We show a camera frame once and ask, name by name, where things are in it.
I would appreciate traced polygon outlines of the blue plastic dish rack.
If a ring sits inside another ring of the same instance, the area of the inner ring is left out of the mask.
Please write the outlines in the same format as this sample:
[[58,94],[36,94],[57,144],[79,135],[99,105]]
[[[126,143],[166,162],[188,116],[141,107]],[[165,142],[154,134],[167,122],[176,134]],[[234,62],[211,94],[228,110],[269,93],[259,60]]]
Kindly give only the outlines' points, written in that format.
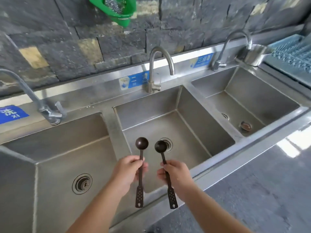
[[311,33],[294,34],[268,46],[272,54],[264,63],[311,90]]

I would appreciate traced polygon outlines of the steel gooseneck faucet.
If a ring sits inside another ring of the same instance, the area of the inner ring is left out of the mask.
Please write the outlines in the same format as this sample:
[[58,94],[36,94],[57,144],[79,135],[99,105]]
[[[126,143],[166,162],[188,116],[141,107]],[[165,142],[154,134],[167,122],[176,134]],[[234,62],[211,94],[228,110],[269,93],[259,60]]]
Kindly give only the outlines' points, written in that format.
[[29,98],[37,105],[38,111],[41,113],[41,115],[52,125],[56,126],[60,124],[63,118],[67,115],[66,112],[62,113],[62,106],[60,102],[57,102],[55,106],[58,108],[59,112],[52,110],[47,104],[42,102],[33,92],[33,90],[28,86],[28,84],[22,79],[18,74],[15,72],[0,67],[0,72],[3,72],[7,75],[9,75],[11,78],[15,79],[20,88],[24,91],[26,95],[29,96]]
[[227,48],[228,43],[233,39],[233,37],[236,34],[242,34],[246,38],[246,41],[247,41],[246,50],[250,50],[251,49],[252,44],[253,44],[253,40],[252,40],[251,33],[248,30],[238,29],[238,30],[235,30],[235,31],[231,32],[228,35],[228,37],[226,38],[226,41],[224,43],[224,46],[223,46],[223,48],[222,48],[218,58],[215,60],[215,62],[213,63],[213,65],[211,67],[212,71],[217,71],[220,67],[223,68],[223,67],[227,66],[227,64],[226,63],[222,63],[221,60],[222,60],[224,51]]
[[170,75],[172,76],[175,75],[175,67],[171,55],[163,47],[155,46],[150,52],[149,80],[147,83],[147,90],[146,90],[149,94],[161,90],[161,85],[159,84],[156,85],[153,80],[154,60],[157,52],[162,53],[162,55],[166,58],[169,66]]

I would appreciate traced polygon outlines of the person's left hand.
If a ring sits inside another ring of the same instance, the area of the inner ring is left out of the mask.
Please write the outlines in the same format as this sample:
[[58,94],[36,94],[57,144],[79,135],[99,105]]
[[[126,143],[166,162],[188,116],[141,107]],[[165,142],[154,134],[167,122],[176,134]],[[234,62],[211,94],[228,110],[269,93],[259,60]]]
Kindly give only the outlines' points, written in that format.
[[[130,166],[129,156],[125,156],[118,160],[115,168],[112,172],[109,184],[114,187],[118,194],[122,197],[127,194],[130,189],[131,184],[138,180],[138,169],[141,166]],[[148,171],[149,164],[145,162],[143,166],[143,175]]]

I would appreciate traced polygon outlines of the blue and white sink label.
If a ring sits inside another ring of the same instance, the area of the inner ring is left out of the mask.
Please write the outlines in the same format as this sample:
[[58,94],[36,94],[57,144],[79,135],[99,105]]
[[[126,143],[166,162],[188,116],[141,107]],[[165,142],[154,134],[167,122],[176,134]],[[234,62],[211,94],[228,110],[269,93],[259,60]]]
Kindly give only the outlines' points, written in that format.
[[197,58],[191,59],[190,67],[194,69],[194,68],[209,65],[210,61],[212,60],[213,55],[214,53],[210,53],[210,54],[202,55]]
[[121,90],[127,90],[147,84],[148,81],[149,71],[143,71],[141,73],[119,78],[119,85]]

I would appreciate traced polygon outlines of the person's right hand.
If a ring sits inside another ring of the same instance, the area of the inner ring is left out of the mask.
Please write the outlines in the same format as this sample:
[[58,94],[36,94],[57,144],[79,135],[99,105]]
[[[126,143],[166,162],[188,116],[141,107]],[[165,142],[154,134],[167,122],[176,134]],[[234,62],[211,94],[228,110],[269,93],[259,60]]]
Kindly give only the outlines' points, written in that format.
[[167,171],[170,175],[172,187],[174,188],[178,198],[184,202],[187,198],[189,190],[195,186],[187,165],[177,160],[175,168],[164,169],[161,167],[161,169],[157,171],[157,177],[167,184],[165,171]]

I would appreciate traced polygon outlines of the steel wool scourer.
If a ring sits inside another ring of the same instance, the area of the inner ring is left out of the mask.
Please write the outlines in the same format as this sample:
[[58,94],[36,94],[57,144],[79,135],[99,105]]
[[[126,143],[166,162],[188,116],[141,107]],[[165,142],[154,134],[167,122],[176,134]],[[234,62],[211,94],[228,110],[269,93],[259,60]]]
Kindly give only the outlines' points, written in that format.
[[126,0],[104,0],[104,4],[117,14],[123,13],[126,3]]

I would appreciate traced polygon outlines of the stainless steel triple sink unit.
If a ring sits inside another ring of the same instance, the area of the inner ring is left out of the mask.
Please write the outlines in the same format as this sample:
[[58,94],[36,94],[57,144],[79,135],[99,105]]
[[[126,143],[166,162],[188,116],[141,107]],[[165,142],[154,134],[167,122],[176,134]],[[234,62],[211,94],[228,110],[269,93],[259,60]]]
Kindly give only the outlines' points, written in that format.
[[[156,178],[161,155],[154,144],[169,138],[167,159],[187,164],[206,190],[261,155],[292,132],[311,125],[311,90],[266,64],[251,67],[236,55],[245,38],[229,42],[226,67],[210,70],[223,43],[154,63],[155,83],[121,90],[119,78],[147,71],[149,63],[124,67],[36,91],[63,105],[65,118],[51,126],[25,94],[0,100],[29,117],[0,125],[0,233],[64,233],[107,183],[113,167],[127,155],[139,155],[138,137],[149,141],[144,157],[144,207],[135,208],[137,183],[121,200],[109,229],[138,232],[166,216],[167,188]],[[190,67],[190,60],[214,53],[209,65]],[[226,120],[221,113],[230,117]],[[249,122],[246,132],[239,125]],[[90,189],[76,195],[77,176],[92,177]]]

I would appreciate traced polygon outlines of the dark brown long-handled spoon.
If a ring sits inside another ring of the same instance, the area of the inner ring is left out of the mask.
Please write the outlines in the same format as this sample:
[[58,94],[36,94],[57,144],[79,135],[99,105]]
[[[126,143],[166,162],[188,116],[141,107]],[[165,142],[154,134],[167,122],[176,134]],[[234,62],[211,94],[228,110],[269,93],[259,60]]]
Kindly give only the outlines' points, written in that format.
[[[135,142],[136,147],[140,150],[140,160],[143,160],[143,151],[148,147],[149,141],[145,137],[139,137]],[[143,191],[143,166],[138,169],[138,186],[136,192],[136,208],[143,208],[144,203],[144,191]]]
[[[167,164],[165,155],[164,155],[165,151],[167,150],[166,142],[163,140],[157,141],[155,144],[155,150],[161,154],[163,164]],[[166,180],[167,180],[167,185],[168,185],[167,192],[168,192],[168,200],[169,200],[170,209],[176,209],[178,208],[178,203],[177,203],[174,189],[171,184],[170,175],[167,171],[165,171],[165,175],[166,175]]]

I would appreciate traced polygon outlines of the person's left forearm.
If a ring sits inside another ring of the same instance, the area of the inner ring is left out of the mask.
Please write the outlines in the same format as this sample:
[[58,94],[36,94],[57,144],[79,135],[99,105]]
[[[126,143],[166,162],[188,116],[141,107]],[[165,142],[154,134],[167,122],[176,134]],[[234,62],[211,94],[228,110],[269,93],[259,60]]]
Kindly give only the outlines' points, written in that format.
[[110,180],[66,233],[109,233],[117,207],[128,193],[133,181],[133,179]]

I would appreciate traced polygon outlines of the green plastic hanging basket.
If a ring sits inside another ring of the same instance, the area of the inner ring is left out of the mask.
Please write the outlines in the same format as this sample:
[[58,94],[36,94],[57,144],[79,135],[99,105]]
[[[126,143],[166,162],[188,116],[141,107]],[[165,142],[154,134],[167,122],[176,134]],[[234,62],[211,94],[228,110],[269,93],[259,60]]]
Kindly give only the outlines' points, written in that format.
[[104,4],[104,0],[89,0],[91,4],[106,14],[111,21],[117,23],[121,27],[127,27],[130,23],[131,17],[137,10],[137,0],[126,0],[126,6],[122,14],[117,14],[111,8]]

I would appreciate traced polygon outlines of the person's right forearm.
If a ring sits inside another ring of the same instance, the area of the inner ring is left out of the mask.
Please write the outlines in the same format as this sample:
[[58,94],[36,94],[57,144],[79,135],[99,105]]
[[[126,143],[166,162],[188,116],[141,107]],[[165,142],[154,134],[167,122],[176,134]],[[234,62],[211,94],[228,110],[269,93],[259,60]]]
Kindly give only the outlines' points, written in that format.
[[187,205],[204,233],[253,233],[195,183],[183,186],[176,192]]

